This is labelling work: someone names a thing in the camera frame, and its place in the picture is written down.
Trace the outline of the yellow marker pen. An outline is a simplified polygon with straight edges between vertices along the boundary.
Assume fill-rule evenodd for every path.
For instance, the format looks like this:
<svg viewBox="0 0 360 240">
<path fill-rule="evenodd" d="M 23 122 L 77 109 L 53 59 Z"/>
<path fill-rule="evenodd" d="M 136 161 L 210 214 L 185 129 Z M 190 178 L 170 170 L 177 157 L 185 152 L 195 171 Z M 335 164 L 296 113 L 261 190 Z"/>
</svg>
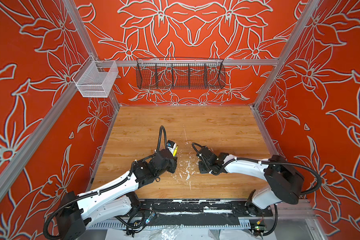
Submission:
<svg viewBox="0 0 360 240">
<path fill-rule="evenodd" d="M 173 152 L 173 156 L 174 156 L 174 157 L 177 155 L 177 152 L 178 152 L 178 146 L 176 146 L 176 147 L 174 148 L 174 152 Z"/>
</svg>

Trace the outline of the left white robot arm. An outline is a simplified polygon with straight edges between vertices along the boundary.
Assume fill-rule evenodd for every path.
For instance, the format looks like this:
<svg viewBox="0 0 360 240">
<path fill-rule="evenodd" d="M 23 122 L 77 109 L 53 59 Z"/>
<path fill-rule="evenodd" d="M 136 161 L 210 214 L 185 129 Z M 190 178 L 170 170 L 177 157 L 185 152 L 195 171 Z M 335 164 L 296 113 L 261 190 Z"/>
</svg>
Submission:
<svg viewBox="0 0 360 240">
<path fill-rule="evenodd" d="M 66 194 L 51 216 L 59 234 L 49 233 L 50 222 L 44 224 L 43 234 L 49 240 L 75 240 L 90 226 L 112 217 L 128 214 L 140 205 L 136 190 L 159 181 L 165 173 L 175 173 L 177 149 L 162 149 L 145 159 L 134 161 L 121 177 L 95 190 L 76 195 Z"/>
</svg>

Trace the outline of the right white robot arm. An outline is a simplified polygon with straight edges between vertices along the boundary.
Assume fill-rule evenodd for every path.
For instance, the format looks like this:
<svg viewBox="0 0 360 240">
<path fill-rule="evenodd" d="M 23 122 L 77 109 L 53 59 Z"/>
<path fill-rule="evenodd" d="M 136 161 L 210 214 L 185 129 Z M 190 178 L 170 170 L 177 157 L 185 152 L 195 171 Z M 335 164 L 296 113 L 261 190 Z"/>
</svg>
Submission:
<svg viewBox="0 0 360 240">
<path fill-rule="evenodd" d="M 198 144 L 193 145 L 193 148 L 199 158 L 201 174 L 242 174 L 267 182 L 266 187 L 253 190 L 246 201 L 246 209 L 251 215 L 273 204 L 299 203 L 304 177 L 283 157 L 273 155 L 271 159 L 255 160 L 228 153 L 217 156 L 208 147 Z"/>
</svg>

